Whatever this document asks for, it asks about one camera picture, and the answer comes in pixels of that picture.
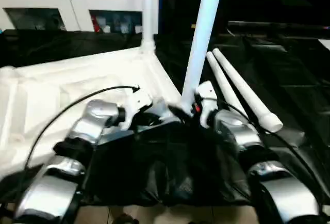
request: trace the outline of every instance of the white plastic tray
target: white plastic tray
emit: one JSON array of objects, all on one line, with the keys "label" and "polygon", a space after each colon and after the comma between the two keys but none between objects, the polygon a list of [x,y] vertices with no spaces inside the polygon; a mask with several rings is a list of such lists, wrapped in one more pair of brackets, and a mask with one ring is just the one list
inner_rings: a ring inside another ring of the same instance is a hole
[{"label": "white plastic tray", "polygon": [[[0,179],[23,167],[32,142],[47,121],[79,97],[118,85],[139,85],[156,98],[178,103],[180,94],[154,54],[140,48],[77,57],[28,67],[0,69]],[[130,89],[91,99],[123,103]],[[40,140],[30,166],[52,154],[85,104],[73,107]]]}]

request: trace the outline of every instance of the black fabric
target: black fabric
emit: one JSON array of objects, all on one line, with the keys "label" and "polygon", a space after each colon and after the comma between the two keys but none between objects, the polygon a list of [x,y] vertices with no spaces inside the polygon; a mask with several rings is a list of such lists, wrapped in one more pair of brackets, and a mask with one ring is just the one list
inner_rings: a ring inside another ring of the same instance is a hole
[{"label": "black fabric", "polygon": [[[7,30],[0,35],[0,64],[32,65],[139,46],[140,41],[140,36],[118,34]],[[191,40],[157,36],[155,41],[159,61],[181,91]],[[330,51],[316,40],[242,37],[212,37],[209,49],[214,47],[224,53],[280,117],[284,128],[278,134],[315,172],[322,185],[323,200],[330,204]],[[212,81],[222,98],[208,63],[201,81],[206,80]],[[246,102],[241,102],[256,121]],[[287,148],[275,137],[264,135],[262,139],[282,164],[315,194],[319,192],[318,185]],[[177,123],[160,128],[156,135],[135,135],[102,145],[92,163],[85,204],[250,204],[244,173],[231,150],[221,138],[196,127],[185,130]],[[13,200],[13,178],[17,176],[11,175],[0,183],[1,202]]]}]

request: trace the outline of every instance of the white tube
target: white tube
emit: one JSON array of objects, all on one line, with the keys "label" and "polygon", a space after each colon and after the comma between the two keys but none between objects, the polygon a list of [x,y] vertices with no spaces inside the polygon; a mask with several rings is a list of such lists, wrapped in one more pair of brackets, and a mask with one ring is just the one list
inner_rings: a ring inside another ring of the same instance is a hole
[{"label": "white tube", "polygon": [[257,116],[259,124],[264,129],[271,132],[277,132],[283,127],[283,123],[274,113],[271,113],[265,104],[260,100],[257,94],[245,82],[242,76],[235,70],[226,57],[218,49],[213,50],[214,55],[233,81],[239,92],[242,94],[247,104]]},{"label": "white tube", "polygon": [[219,0],[201,0],[181,98],[184,109],[190,108],[194,101],[194,92],[200,83],[218,3]]},{"label": "white tube", "polygon": [[142,11],[142,42],[143,53],[153,53],[155,42],[153,38],[153,0],[143,0]]},{"label": "white tube", "polygon": [[[239,102],[234,90],[232,89],[232,86],[228,82],[228,80],[227,80],[225,74],[223,73],[221,67],[219,66],[215,56],[212,54],[212,52],[207,52],[206,58],[207,58],[208,63],[210,64],[210,66],[212,68],[213,74],[216,77],[216,80],[218,82],[218,85],[221,89],[221,92],[222,92],[226,102],[228,104],[231,104],[234,107],[238,108],[241,112],[243,112],[247,116],[243,106]],[[234,109],[230,108],[230,110],[234,113],[237,113],[237,114],[241,115],[240,113],[238,113]]]}]

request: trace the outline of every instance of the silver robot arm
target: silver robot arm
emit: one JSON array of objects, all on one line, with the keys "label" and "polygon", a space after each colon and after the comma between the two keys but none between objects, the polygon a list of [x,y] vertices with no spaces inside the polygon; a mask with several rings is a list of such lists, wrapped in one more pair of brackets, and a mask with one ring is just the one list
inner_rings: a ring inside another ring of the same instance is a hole
[{"label": "silver robot arm", "polygon": [[73,223],[87,179],[93,150],[104,129],[130,127],[133,116],[152,100],[143,90],[133,93],[122,107],[102,100],[90,101],[55,155],[38,172],[16,208],[14,223]]},{"label": "silver robot arm", "polygon": [[214,92],[210,82],[197,89],[202,106],[200,123],[214,129],[224,142],[234,145],[259,222],[325,223],[319,216],[321,210],[313,193],[281,164],[272,150],[263,146],[245,117],[215,108],[217,96]]}]

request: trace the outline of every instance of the tile floor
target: tile floor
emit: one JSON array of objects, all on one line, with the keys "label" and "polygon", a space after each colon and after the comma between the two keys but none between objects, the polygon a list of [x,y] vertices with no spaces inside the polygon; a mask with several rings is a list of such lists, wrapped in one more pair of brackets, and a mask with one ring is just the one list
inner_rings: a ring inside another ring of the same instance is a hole
[{"label": "tile floor", "polygon": [[252,207],[191,207],[178,205],[167,208],[127,206],[110,208],[108,219],[107,207],[83,207],[80,209],[75,224],[111,224],[123,211],[138,219],[140,224],[188,224],[191,221],[206,221],[212,224],[257,224],[257,217]]}]

